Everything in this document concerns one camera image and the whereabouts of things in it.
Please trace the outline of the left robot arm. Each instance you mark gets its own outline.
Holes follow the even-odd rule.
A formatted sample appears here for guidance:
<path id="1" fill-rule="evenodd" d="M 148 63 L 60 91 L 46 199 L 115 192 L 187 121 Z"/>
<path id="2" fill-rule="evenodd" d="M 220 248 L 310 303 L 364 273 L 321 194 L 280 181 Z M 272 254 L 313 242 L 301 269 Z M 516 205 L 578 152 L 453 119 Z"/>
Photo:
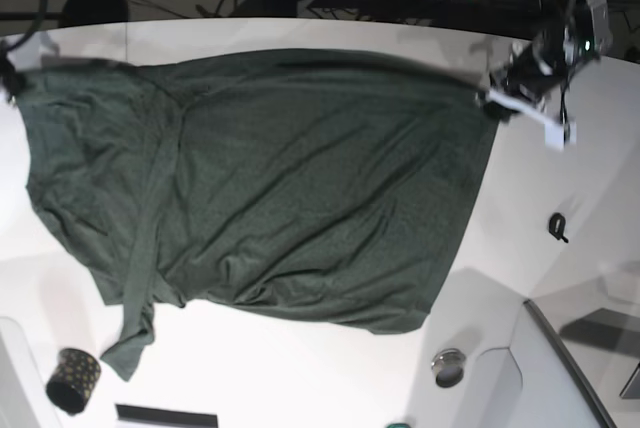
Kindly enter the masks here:
<path id="1" fill-rule="evenodd" d="M 566 107 L 573 79 L 613 44 L 609 15 L 632 0 L 480 0 L 484 20 L 516 38 L 508 58 L 488 72 L 476 94 L 485 114 L 499 122 L 524 115 L 562 135 L 575 127 Z"/>

